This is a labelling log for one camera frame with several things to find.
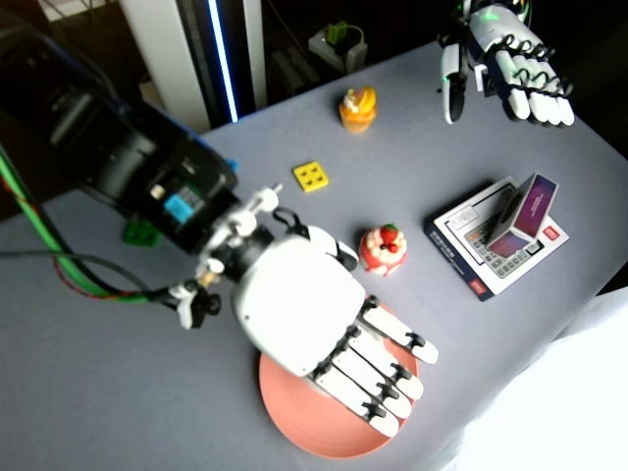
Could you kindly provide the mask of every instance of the gray table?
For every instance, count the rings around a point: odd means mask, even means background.
[[[568,130],[513,124],[496,99],[474,93],[448,126],[439,61],[429,45],[207,135],[239,161],[241,196],[283,182],[284,204],[350,242],[389,221],[405,231],[404,267],[385,280],[357,278],[441,359],[423,368],[425,395],[389,446],[331,461],[285,440],[259,396],[257,353],[229,308],[188,333],[159,306],[74,295],[49,262],[29,260],[0,265],[0,468],[424,470],[628,259],[626,161],[582,122]],[[377,87],[379,118],[352,135],[336,104],[365,83]],[[290,169],[313,159],[331,184],[304,194]],[[551,213],[571,240],[481,303],[423,235],[425,218],[484,182],[522,182],[535,171],[560,183]],[[121,262],[153,286],[194,265],[169,243],[122,245],[122,218],[81,193],[48,209],[77,251]],[[23,218],[0,228],[3,249],[37,246]]]

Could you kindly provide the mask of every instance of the red logo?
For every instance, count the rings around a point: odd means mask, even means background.
[[[471,287],[471,289],[473,289],[473,292],[475,292],[478,296],[481,296],[482,294],[488,291],[487,287],[485,287],[484,284],[478,278],[476,278],[472,282],[469,282],[469,286]]]
[[[557,238],[560,237],[560,234],[558,233],[558,231],[554,229],[552,226],[547,226],[545,229],[543,229],[543,234],[548,236],[549,240],[556,240]]]

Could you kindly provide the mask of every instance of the yellow lego brick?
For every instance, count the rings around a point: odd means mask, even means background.
[[[292,169],[294,176],[306,193],[320,189],[330,183],[323,166],[320,162],[313,160],[307,164],[299,165]]]

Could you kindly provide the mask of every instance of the purple box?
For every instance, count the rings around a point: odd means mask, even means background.
[[[543,175],[530,177],[499,215],[487,248],[507,258],[534,242],[557,191],[558,184]]]

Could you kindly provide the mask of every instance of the pink plate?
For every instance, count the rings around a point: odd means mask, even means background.
[[[386,340],[386,348],[418,376],[419,362]],[[354,458],[384,446],[390,438],[381,435],[331,397],[314,391],[262,354],[259,386],[271,419],[288,440],[326,458]]]

